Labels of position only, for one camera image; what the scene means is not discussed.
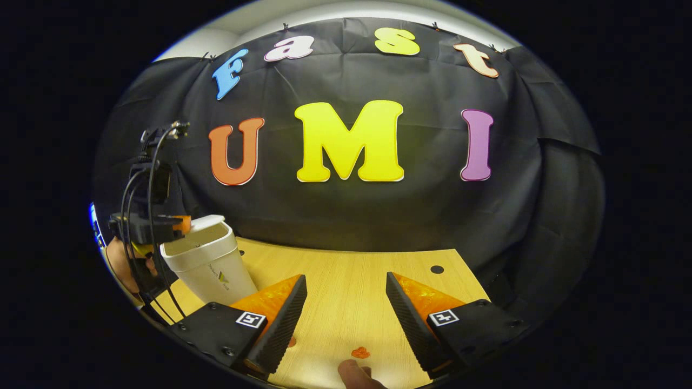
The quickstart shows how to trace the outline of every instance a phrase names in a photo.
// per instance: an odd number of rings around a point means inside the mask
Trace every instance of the paper cup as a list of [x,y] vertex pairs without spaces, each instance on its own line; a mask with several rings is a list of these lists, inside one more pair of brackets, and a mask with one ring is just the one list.
[[233,230],[223,220],[219,215],[193,220],[183,239],[161,245],[168,266],[205,304],[230,305],[257,292]]

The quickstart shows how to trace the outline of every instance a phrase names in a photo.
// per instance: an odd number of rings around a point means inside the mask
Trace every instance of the letter m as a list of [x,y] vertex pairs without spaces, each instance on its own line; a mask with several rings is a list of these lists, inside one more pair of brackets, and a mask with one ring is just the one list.
[[397,119],[403,113],[398,102],[373,100],[348,130],[334,108],[326,102],[298,107],[295,117],[303,121],[302,182],[323,182],[330,171],[322,163],[322,149],[342,180],[351,176],[356,160],[365,149],[365,162],[358,169],[363,181],[400,181],[403,168],[397,158]]

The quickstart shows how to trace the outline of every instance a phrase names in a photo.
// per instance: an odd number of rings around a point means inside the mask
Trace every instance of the human hand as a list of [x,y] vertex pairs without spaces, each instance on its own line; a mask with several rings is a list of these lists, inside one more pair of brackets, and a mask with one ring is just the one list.
[[387,389],[380,381],[372,379],[372,369],[361,368],[353,359],[339,363],[338,371],[346,389]]
[[[133,249],[133,251],[135,257],[144,258],[137,250]],[[130,293],[139,293],[139,288],[132,277],[132,271],[127,263],[127,256],[125,255],[125,247],[122,244],[122,240],[118,239],[118,237],[114,237],[111,243],[106,247],[106,256],[108,257],[108,262],[110,262],[113,272],[125,288],[127,288]],[[154,266],[154,260],[152,258],[147,258],[146,265],[149,272],[156,277],[158,273]]]

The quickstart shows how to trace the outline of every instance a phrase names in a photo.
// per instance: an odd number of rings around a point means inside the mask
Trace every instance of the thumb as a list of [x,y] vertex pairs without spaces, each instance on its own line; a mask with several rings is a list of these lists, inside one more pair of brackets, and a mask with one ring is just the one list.
[[346,389],[387,389],[379,381],[370,378],[353,359],[339,363],[338,372]]

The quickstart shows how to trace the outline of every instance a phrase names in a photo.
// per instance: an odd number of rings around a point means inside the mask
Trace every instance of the table surface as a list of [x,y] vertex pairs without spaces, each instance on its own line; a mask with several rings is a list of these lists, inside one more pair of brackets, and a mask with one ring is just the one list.
[[[351,351],[360,346],[370,356],[356,359],[358,364],[370,366],[372,378],[387,388],[410,389],[431,382],[385,294],[388,271],[464,302],[488,299],[456,250],[362,253],[293,248],[240,237],[237,241],[257,289],[305,274],[308,296],[293,333],[296,344],[286,350],[278,370],[268,379],[285,388],[343,389],[336,367],[354,359]],[[435,265],[444,271],[433,273],[430,268]],[[185,314],[204,305],[180,280],[171,290]],[[167,291],[157,301],[175,321],[182,319]]]

